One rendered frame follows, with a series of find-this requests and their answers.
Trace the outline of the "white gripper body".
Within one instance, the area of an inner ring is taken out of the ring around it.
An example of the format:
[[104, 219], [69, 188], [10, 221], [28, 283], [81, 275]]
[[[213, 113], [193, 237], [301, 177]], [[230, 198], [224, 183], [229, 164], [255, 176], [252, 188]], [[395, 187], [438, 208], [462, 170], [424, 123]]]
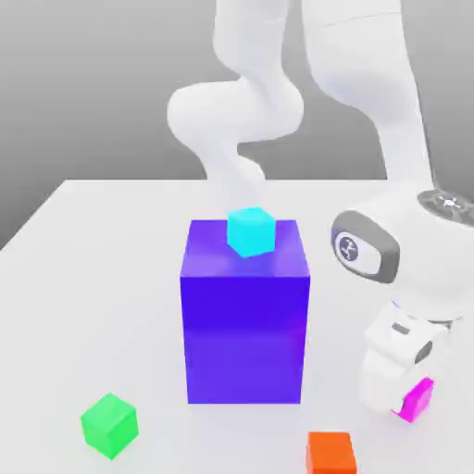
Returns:
[[365, 334], [359, 397], [380, 414], [403, 411], [408, 394], [427, 377], [427, 337]]

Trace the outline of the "small magenta cube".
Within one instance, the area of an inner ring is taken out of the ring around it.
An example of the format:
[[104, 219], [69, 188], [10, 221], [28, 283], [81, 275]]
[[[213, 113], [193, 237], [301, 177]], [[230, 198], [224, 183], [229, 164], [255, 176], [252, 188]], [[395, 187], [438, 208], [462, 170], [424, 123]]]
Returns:
[[404, 398], [401, 409], [394, 412], [399, 418], [413, 423], [428, 407], [434, 387], [434, 380], [424, 378]]

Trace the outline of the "small orange cube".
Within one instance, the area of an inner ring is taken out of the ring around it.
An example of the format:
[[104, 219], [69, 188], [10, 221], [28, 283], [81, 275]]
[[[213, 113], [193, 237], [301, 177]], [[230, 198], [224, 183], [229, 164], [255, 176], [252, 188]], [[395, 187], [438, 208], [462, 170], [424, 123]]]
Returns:
[[357, 474], [356, 458], [348, 432], [309, 432], [306, 474]]

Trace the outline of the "small cyan cube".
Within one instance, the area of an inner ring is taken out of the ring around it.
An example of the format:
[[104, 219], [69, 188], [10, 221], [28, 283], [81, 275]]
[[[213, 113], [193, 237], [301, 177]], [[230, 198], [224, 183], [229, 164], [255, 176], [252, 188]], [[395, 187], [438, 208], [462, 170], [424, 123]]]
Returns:
[[241, 257], [275, 250], [276, 219], [261, 207], [234, 210], [227, 216], [227, 243]]

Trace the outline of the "small green cube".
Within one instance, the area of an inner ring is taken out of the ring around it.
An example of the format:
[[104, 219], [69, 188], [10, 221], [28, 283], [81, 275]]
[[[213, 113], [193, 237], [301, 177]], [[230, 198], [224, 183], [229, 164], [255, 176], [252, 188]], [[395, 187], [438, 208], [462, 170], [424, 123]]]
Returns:
[[137, 436], [136, 408], [107, 393], [81, 415], [85, 442], [108, 459], [114, 459]]

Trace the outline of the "large blue box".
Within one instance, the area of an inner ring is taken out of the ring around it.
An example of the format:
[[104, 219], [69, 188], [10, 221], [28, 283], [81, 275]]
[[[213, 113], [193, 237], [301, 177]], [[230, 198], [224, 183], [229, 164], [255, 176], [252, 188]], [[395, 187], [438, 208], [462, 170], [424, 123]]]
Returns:
[[191, 404], [301, 400], [310, 272], [298, 226], [276, 224], [273, 252], [243, 258], [223, 220], [191, 222], [181, 314]]

